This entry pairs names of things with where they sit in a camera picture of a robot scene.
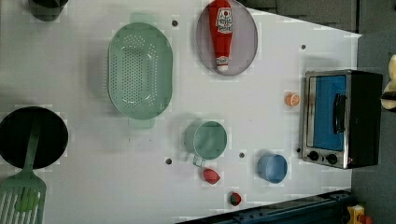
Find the black pan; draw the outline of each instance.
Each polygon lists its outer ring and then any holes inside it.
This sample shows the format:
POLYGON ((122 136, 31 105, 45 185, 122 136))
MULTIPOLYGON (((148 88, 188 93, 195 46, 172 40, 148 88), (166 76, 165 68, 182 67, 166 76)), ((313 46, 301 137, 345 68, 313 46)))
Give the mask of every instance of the black pan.
POLYGON ((53 164, 64 154, 67 146, 67 128, 58 115, 36 106, 18 109, 0 123, 0 155, 19 168, 24 165, 33 116, 39 117, 42 125, 34 169, 53 164))

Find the yellow object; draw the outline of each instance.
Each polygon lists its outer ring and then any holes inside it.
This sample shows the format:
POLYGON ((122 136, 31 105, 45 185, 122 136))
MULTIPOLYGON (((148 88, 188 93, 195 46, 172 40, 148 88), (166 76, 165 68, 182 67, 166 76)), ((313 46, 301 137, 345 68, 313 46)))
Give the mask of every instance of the yellow object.
POLYGON ((353 207, 348 207, 347 210, 350 214, 350 220, 347 224, 361 224, 361 222, 358 221, 358 216, 364 215, 364 208, 361 205, 356 205, 353 207))
POLYGON ((396 54, 389 61, 389 77, 391 80, 396 80, 396 54))
MULTIPOLYGON (((384 89, 384 93, 387 91, 396 91, 396 80, 392 80, 388 83, 387 87, 384 89)), ((381 104, 386 109, 393 109, 396 107, 396 102, 392 100, 381 99, 381 104)))

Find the blue oven window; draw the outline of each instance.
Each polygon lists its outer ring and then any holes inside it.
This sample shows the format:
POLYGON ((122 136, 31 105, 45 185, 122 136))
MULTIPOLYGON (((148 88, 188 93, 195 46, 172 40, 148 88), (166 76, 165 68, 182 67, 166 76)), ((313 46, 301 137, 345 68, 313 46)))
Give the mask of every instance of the blue oven window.
POLYGON ((347 77, 317 77, 314 123, 314 147, 334 151, 344 149, 344 134, 335 134, 332 123, 334 98, 337 93, 346 95, 347 77))

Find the gray floor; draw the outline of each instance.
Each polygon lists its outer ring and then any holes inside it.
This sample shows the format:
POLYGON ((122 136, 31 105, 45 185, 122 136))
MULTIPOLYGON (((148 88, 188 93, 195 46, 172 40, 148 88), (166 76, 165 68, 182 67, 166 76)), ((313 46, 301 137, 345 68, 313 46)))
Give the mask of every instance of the gray floor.
MULTIPOLYGON (((396 54, 396 29, 363 35, 359 39, 358 67, 382 74, 385 88, 393 54, 396 54)), ((365 203, 366 214, 375 223, 388 224, 396 223, 391 220, 396 212, 396 113, 383 109, 381 116, 378 165, 352 171, 352 193, 365 203)))
POLYGON ((237 0, 246 7, 357 32, 358 0, 237 0))
MULTIPOLYGON (((384 75, 396 54, 396 0, 361 0, 359 67, 384 75)), ((352 193, 365 203, 375 224, 396 223, 396 113, 382 112, 379 164, 352 172, 352 193)))

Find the spatula handle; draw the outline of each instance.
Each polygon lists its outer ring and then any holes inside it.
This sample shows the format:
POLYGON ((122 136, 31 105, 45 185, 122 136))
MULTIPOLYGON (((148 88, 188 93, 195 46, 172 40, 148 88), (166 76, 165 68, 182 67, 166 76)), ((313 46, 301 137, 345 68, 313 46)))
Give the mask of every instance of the spatula handle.
POLYGON ((23 171, 33 171, 33 164, 35 162, 35 152, 37 150, 38 139, 40 137, 41 125, 37 116, 33 117, 32 129, 30 131, 29 143, 26 151, 25 163, 23 171))

